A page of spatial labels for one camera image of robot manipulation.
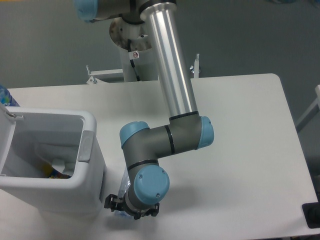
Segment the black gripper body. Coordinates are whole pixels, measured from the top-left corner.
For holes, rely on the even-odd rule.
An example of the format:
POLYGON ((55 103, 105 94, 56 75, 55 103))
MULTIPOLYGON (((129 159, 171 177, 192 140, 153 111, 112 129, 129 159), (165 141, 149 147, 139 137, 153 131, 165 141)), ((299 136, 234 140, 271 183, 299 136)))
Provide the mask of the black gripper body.
POLYGON ((141 217, 141 209, 130 206, 130 202, 123 198, 123 211, 129 216, 132 216, 135 220, 139 220, 141 217))

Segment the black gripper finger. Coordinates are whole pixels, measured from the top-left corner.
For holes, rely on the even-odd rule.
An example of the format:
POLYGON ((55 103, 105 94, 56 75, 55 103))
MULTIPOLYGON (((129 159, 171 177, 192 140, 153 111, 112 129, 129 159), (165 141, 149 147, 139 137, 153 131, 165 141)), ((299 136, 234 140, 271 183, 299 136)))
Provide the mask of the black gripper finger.
POLYGON ((115 194, 109 194, 104 201, 104 208, 114 211, 123 211, 124 199, 122 197, 118 198, 115 194))
POLYGON ((143 204, 142 209, 140 211, 141 217, 152 216, 156 217, 160 210, 160 203, 157 202, 155 204, 143 204))

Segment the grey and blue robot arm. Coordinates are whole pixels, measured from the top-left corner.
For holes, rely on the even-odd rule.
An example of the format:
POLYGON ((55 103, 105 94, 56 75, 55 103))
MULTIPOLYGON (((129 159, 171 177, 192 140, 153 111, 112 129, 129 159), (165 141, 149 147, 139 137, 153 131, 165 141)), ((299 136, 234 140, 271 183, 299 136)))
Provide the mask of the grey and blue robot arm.
POLYGON ((174 0, 76 0, 78 17, 98 22, 131 15, 144 22, 155 57, 169 124, 150 128, 144 121, 124 125, 120 132, 130 185, 123 196, 110 194, 104 207, 126 212, 138 220, 159 213, 160 201, 170 187, 168 173, 159 159, 198 150, 214 141, 210 119, 197 109, 191 79, 183 57, 174 12, 174 0))

